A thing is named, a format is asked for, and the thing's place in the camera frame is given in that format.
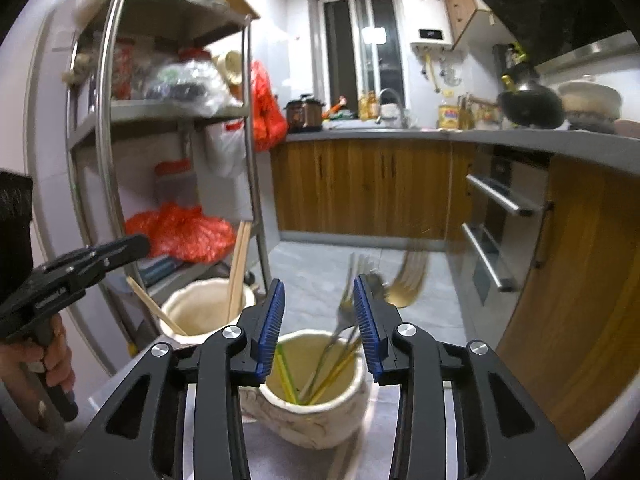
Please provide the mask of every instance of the pressure cooker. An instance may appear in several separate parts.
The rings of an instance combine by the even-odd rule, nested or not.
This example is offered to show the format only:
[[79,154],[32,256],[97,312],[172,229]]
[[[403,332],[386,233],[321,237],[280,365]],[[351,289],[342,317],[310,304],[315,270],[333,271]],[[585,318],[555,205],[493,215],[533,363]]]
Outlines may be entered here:
[[289,133],[318,132],[322,130],[322,103],[311,94],[289,101],[286,107]]

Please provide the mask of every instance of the metal drawer handle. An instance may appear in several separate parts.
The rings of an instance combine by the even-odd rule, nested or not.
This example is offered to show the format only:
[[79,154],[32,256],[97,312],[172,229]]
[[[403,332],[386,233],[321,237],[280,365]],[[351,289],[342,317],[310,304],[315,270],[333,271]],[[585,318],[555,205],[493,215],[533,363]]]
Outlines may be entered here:
[[513,200],[505,197],[502,193],[500,193],[497,189],[489,186],[489,184],[480,180],[478,177],[473,175],[467,175],[466,180],[476,189],[482,191],[489,198],[497,202],[503,209],[507,211],[507,213],[513,216],[532,216],[534,210],[529,207],[523,207],[519,204],[516,204]]
[[489,273],[489,276],[491,276],[492,282],[495,283],[495,286],[497,287],[498,292],[513,292],[515,290],[515,287],[513,285],[513,280],[500,279],[500,277],[498,277],[498,273],[495,272],[495,269],[492,267],[491,262],[489,261],[489,258],[487,257],[486,253],[482,250],[482,247],[480,246],[480,242],[478,242],[478,239],[474,236],[469,226],[467,224],[462,224],[462,230],[465,233],[466,239],[474,248],[474,251],[476,252],[478,257],[482,260],[482,263],[484,264],[487,272]]

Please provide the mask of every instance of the tile floor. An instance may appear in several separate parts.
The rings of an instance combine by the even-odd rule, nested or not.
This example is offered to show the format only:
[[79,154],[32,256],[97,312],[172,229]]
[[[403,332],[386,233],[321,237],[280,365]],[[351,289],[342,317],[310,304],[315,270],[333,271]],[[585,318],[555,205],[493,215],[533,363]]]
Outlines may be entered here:
[[[351,253],[370,257],[385,282],[395,277],[402,251],[281,242],[271,251],[271,274],[286,287],[287,306],[280,333],[302,328],[333,331]],[[260,279],[260,269],[252,269]],[[400,311],[402,319],[439,341],[464,346],[460,304],[444,253],[431,253],[427,279],[418,300]]]

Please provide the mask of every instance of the window pane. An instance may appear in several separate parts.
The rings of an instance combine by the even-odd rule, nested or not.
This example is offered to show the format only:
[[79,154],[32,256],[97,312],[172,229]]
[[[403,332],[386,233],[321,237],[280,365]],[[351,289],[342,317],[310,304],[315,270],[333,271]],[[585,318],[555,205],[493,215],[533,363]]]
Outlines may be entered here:
[[[398,92],[404,106],[402,62],[394,2],[393,0],[372,0],[371,5],[373,7],[375,27],[385,29],[385,34],[380,38],[376,38],[376,43],[378,44],[378,67],[380,69],[380,89],[392,88]],[[383,96],[382,104],[391,102],[395,102],[391,95],[386,94]]]
[[356,0],[356,16],[358,18],[358,35],[360,60],[362,63],[362,91],[376,91],[376,84],[373,75],[373,47],[369,38],[366,38],[366,31],[373,25],[369,23],[367,4],[365,0]]
[[331,104],[335,104],[340,96],[345,96],[347,108],[358,113],[358,85],[348,1],[325,3],[324,24]]

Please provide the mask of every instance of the window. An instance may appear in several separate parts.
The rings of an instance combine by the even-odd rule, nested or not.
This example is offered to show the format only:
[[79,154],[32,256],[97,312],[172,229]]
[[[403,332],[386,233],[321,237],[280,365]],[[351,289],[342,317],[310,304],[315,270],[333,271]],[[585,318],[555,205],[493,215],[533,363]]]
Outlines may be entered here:
[[[321,0],[324,98],[347,98],[358,113],[358,98],[392,88],[405,106],[402,57],[395,0]],[[395,102],[390,93],[382,103]]]

